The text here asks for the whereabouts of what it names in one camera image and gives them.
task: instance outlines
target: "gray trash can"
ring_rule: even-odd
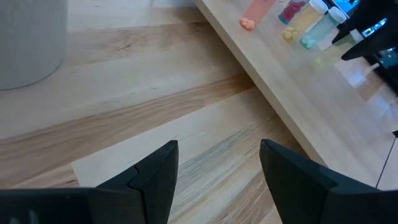
[[[0,1],[0,90],[35,83],[63,58],[67,0]]]

